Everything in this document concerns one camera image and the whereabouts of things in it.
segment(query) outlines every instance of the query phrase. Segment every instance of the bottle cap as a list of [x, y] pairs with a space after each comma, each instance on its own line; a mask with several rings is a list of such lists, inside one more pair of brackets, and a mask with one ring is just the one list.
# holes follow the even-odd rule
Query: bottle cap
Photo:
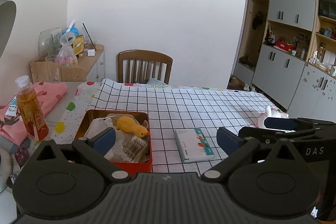
[[19, 88], [23, 88], [30, 83], [29, 76], [28, 75], [20, 76], [19, 78], [16, 78], [15, 82], [17, 83], [17, 86]]

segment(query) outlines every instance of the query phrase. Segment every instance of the screw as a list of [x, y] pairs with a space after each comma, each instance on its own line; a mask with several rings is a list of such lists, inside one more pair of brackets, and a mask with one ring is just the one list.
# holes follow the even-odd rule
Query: screw
[[204, 176], [208, 179], [218, 179], [221, 176], [221, 173], [216, 170], [208, 170], [204, 173]]
[[128, 173], [126, 171], [123, 171], [123, 170], [114, 171], [112, 173], [112, 177], [114, 179], [125, 179], [125, 178], [128, 177]]

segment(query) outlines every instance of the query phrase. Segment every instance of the rabbit ear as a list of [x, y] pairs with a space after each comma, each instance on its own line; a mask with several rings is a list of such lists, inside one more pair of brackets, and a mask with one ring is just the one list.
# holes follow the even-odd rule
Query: rabbit ear
[[266, 116], [271, 117], [272, 116], [271, 107], [270, 106], [265, 106], [265, 110], [266, 110]]

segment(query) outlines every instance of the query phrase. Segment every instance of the red box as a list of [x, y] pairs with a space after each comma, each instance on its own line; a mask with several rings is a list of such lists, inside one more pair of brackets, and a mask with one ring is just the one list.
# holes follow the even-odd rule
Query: red box
[[[90, 123], [95, 118], [105, 118], [108, 114], [130, 114], [133, 115], [137, 121], [142, 124], [145, 120], [148, 122], [148, 131], [150, 130], [149, 117], [147, 113], [144, 112], [133, 112], [133, 111], [115, 111], [115, 110], [100, 110], [100, 109], [89, 109], [77, 130], [75, 138], [84, 137], [85, 132], [89, 128]], [[152, 145], [151, 145], [151, 136], [149, 136], [148, 141], [148, 153], [149, 161], [144, 163], [128, 163], [128, 162], [113, 162], [116, 166], [125, 170], [132, 177], [134, 177], [138, 172], [151, 173], [152, 172]]]
[[275, 46], [277, 46], [277, 47], [279, 47], [279, 48], [281, 48], [282, 50], [285, 50], [285, 51], [287, 51], [287, 52], [289, 52], [289, 51], [291, 51], [291, 50], [294, 49], [294, 46], [292, 46], [292, 45], [288, 45], [288, 44], [286, 44], [285, 42], [282, 42], [281, 40], [278, 40], [278, 41], [276, 42], [276, 45], [275, 45]]

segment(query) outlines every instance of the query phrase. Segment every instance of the white small box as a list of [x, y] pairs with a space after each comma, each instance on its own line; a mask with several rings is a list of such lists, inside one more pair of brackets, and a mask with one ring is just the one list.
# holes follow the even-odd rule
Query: white small box
[[91, 50], [87, 50], [87, 56], [95, 56], [96, 55], [96, 50], [93, 48]]
[[182, 162], [211, 160], [215, 156], [200, 128], [175, 129], [174, 136]]

